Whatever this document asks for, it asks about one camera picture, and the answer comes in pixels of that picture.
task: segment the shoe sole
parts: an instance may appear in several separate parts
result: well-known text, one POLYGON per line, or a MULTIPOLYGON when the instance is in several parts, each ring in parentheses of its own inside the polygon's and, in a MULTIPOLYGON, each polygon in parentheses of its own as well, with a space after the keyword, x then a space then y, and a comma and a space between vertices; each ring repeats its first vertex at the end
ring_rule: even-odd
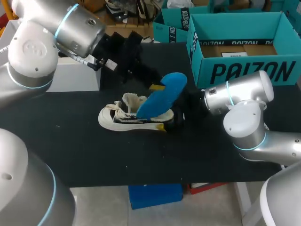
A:
POLYGON ((129 131, 133 129, 151 129, 160 130, 159 128, 163 126, 163 122, 154 122, 146 124, 120 124, 114 123, 110 115, 110 109, 103 108, 98 115, 99 124, 105 129, 113 131, 129 131))

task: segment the cardboard box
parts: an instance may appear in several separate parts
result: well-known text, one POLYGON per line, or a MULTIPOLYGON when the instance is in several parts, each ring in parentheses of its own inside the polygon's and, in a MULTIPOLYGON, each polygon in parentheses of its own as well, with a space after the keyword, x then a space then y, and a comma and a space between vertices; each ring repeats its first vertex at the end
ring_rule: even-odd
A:
POLYGON ((282 11, 298 34, 301 34, 301 2, 299 0, 286 0, 282 11))
POLYGON ((294 85, 301 72, 301 40, 280 12, 192 15, 187 51, 200 89, 258 70, 294 85))
POLYGON ((167 8, 167 0, 164 0, 161 10, 162 10, 162 15, 163 15, 165 25, 188 31, 189 18, 191 14, 202 14, 202 13, 213 12, 213 0, 195 0, 195 1, 196 4, 202 4, 202 5, 191 7, 191 8, 167 8))
POLYGON ((188 32, 164 25, 162 13, 153 23, 155 40, 159 42, 187 42, 188 32))
POLYGON ((267 0, 265 11, 280 12, 283 9, 285 0, 267 0))

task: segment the shoe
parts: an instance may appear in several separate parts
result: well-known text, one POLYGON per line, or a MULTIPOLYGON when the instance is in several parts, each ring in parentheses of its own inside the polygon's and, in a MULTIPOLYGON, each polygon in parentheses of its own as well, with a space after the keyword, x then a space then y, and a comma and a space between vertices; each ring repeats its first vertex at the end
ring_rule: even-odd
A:
POLYGON ((156 7, 151 0, 137 0, 139 17, 145 22, 152 21, 156 16, 156 7))
POLYGON ((150 119, 137 118, 136 112, 147 100, 134 93, 125 93, 122 101, 106 105, 98 116, 99 124, 113 131, 128 131, 132 129, 152 129, 165 131, 164 125, 173 123, 174 112, 169 109, 162 115, 150 119))

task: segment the shoe insole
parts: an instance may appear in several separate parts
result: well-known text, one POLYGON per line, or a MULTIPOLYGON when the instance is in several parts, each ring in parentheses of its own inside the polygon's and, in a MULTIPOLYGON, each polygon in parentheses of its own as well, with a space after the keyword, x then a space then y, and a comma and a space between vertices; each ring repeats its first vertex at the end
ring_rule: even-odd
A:
POLYGON ((161 83, 165 85, 165 89, 154 91, 147 98, 137 111, 138 118, 150 119, 167 112, 186 86, 187 77, 175 72, 164 76, 161 83))

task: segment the black table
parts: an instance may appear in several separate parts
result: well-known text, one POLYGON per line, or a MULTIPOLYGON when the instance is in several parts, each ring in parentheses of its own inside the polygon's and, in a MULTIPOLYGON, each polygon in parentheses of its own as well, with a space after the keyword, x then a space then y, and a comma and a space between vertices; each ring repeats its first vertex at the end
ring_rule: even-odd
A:
MULTIPOLYGON (((194 88, 185 44, 143 44, 142 59, 162 74, 186 74, 194 88)), ((298 87, 274 90, 266 124, 271 130, 301 132, 298 87)), ((274 163, 242 159, 222 117, 208 116, 178 134, 103 129, 100 110, 125 92, 148 93, 135 81, 100 92, 46 93, 2 111, 0 128, 18 135, 70 187, 262 181, 280 170, 274 163)))

